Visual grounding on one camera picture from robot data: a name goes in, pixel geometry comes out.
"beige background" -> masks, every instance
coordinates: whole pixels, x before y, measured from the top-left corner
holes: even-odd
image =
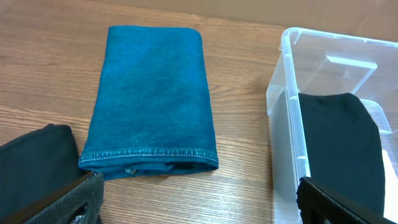
[[[99,0],[398,41],[398,0]]]

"plastic container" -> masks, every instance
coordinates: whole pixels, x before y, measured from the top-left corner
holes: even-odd
[[[352,93],[379,127],[386,173],[384,216],[398,223],[398,43],[289,28],[267,89],[276,223],[301,223],[299,178],[311,176],[298,93]]]

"wooden table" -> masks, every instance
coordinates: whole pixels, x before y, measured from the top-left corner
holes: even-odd
[[[272,223],[266,90],[284,27],[112,0],[1,0],[0,144],[55,123],[71,126],[83,149],[116,24],[202,34],[220,168],[108,181],[103,223]]]

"blue fabric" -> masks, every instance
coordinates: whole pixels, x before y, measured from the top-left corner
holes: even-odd
[[[109,28],[79,167],[106,180],[218,168],[200,34],[193,29]]]

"folded black cloth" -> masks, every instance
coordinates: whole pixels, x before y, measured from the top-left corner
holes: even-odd
[[[0,146],[0,218],[85,174],[66,125],[48,125]]]
[[[311,177],[383,216],[379,129],[361,100],[350,93],[299,98]]]
[[[218,168],[200,34],[109,28],[82,169],[105,179]]]

